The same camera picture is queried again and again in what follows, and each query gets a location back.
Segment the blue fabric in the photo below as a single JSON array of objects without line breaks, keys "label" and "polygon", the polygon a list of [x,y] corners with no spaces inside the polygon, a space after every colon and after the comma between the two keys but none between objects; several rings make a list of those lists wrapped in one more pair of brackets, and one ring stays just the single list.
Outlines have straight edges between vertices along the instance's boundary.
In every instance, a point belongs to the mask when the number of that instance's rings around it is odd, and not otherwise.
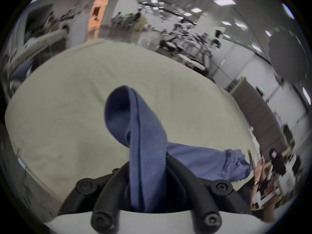
[{"label": "blue fabric", "polygon": [[250,165],[240,150],[221,152],[167,142],[156,115],[132,88],[115,89],[107,99],[104,115],[111,134],[130,149],[130,200],[137,212],[153,213],[164,206],[167,151],[197,177],[236,181],[250,174]]},{"label": "blue fabric", "polygon": [[26,79],[26,73],[33,65],[33,59],[28,59],[18,66],[16,71],[12,74],[11,80],[18,80],[23,82]]}]

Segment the wall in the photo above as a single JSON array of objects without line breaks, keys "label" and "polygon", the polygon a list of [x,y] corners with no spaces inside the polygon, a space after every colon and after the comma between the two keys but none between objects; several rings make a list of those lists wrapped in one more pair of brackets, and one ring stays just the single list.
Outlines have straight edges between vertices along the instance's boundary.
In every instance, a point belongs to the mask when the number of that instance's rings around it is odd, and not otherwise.
[{"label": "wall", "polygon": [[212,0],[204,0],[200,8],[205,12],[198,19],[197,25],[194,27],[194,32],[202,35],[203,33],[210,34],[212,27],[219,26],[232,6],[219,6]]},{"label": "wall", "polygon": [[52,5],[52,10],[54,11],[54,15],[58,18],[68,12],[68,10],[77,4],[79,0],[38,0],[36,2],[30,3],[22,14],[20,15],[20,24],[17,30],[17,45],[18,50],[21,51],[24,45],[24,34],[25,34],[25,26],[27,22],[27,17],[29,12],[39,9],[43,6]]},{"label": "wall", "polygon": [[[213,64],[209,67],[216,83],[224,88],[234,78],[245,76],[254,88],[263,88],[263,99],[267,99],[278,86],[272,66],[253,51],[241,45],[225,39],[221,40],[221,44],[221,48],[216,49],[213,53],[211,59]],[[269,100],[268,106],[272,112],[277,112],[282,123],[288,124],[295,139],[296,150],[311,129],[308,117],[300,120],[306,111],[299,96],[290,84],[285,83],[284,88],[279,87]]]},{"label": "wall", "polygon": [[123,16],[129,13],[135,14],[138,8],[140,8],[140,6],[137,0],[118,0],[112,17],[115,17],[119,11]]},{"label": "wall", "polygon": [[162,21],[160,17],[155,16],[154,14],[145,13],[143,15],[147,19],[147,23],[155,27],[156,30],[162,31],[163,29],[167,29],[168,32],[174,29],[174,24],[178,23],[181,19],[174,18],[172,20]]},{"label": "wall", "polygon": [[[78,4],[80,10],[83,10],[84,6],[88,5],[88,11],[90,12],[94,1],[95,0],[38,0],[36,2],[30,3],[26,6],[19,17],[19,24],[14,32],[16,33],[16,43],[13,44],[14,46],[11,46],[10,48],[17,47],[18,51],[23,50],[25,26],[29,12],[39,9],[43,6],[52,5],[52,10],[54,11],[55,16],[58,18],[66,14],[68,10],[76,4]],[[101,22],[102,25],[110,24],[110,20],[112,18],[117,1],[118,0],[109,0],[103,16],[103,20]]]}]

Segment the black hair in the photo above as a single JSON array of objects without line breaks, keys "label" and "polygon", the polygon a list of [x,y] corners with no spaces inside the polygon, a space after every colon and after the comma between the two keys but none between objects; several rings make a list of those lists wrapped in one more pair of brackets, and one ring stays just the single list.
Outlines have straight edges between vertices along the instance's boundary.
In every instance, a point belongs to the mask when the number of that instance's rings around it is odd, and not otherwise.
[{"label": "black hair", "polygon": [[276,153],[277,153],[277,151],[276,151],[275,148],[271,148],[271,150],[269,151],[269,156],[270,156],[271,159],[272,159],[272,154],[273,154],[273,152],[276,152]]}]

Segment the person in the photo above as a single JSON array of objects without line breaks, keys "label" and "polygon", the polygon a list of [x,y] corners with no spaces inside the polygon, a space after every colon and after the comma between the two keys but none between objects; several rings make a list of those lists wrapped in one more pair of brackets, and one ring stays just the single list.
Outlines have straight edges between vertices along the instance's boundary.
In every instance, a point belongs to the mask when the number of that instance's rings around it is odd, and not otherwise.
[{"label": "person", "polygon": [[141,18],[141,9],[139,8],[138,12],[135,14],[133,22],[138,22],[140,18]]},{"label": "person", "polygon": [[271,158],[271,164],[273,166],[273,171],[277,174],[284,175],[286,173],[286,168],[284,164],[283,156],[276,151],[276,149],[272,148],[269,151],[269,156]]},{"label": "person", "polygon": [[54,11],[52,11],[50,14],[49,14],[49,17],[47,18],[46,20],[46,23],[45,25],[43,26],[44,28],[50,26],[51,24],[55,23],[55,16],[54,16]]},{"label": "person", "polygon": [[[252,199],[258,191],[260,191],[262,195],[267,196],[273,190],[277,189],[274,187],[275,179],[271,181],[267,180],[264,164],[265,159],[264,157],[261,157],[258,165],[254,168],[254,177],[253,180],[250,181],[250,183],[252,182],[252,185],[248,182],[237,191],[245,202],[251,207],[251,210],[253,205]],[[260,218],[264,222],[274,222],[274,209],[278,198],[279,196],[274,196],[264,205],[262,209],[257,211],[252,210],[252,215]]]},{"label": "person", "polygon": [[122,21],[121,12],[119,11],[118,14],[113,18],[113,25],[120,25]]}]

